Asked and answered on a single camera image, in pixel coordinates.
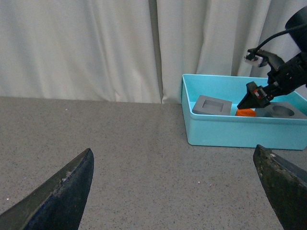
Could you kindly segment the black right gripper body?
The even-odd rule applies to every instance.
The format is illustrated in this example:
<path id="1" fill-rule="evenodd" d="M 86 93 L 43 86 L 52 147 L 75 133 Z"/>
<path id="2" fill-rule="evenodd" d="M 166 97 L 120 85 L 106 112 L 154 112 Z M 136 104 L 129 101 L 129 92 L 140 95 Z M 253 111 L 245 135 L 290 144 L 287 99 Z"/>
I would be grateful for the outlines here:
<path id="1" fill-rule="evenodd" d="M 261 105 L 269 105 L 277 96 L 288 95 L 307 83 L 307 53 L 300 52 L 269 72 L 268 85 L 261 89 Z"/>

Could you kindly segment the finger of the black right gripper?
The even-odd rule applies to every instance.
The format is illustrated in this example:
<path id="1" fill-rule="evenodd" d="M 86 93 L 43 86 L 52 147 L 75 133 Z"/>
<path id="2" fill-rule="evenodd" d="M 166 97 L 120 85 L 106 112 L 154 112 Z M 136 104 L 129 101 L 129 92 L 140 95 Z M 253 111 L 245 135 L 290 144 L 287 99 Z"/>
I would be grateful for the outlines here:
<path id="1" fill-rule="evenodd" d="M 254 81 L 246 85 L 247 93 L 237 105 L 238 109 L 264 108 L 267 106 L 267 94 L 262 86 Z"/>

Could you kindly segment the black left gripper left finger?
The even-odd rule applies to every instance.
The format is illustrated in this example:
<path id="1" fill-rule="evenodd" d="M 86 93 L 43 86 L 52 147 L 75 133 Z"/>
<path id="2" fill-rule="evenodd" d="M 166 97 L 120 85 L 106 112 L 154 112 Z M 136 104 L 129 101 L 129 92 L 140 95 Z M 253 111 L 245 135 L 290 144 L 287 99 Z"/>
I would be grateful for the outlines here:
<path id="1" fill-rule="evenodd" d="M 94 174 L 86 149 L 0 216 L 2 230 L 77 230 Z"/>

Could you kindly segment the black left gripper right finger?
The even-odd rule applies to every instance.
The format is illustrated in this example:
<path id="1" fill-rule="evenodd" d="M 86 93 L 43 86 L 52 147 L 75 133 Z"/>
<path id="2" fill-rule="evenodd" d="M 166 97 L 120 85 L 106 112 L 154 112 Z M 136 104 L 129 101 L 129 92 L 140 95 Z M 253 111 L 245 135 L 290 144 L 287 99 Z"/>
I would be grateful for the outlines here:
<path id="1" fill-rule="evenodd" d="M 307 172 L 257 145 L 253 162 L 262 187 L 285 230 L 307 228 Z"/>

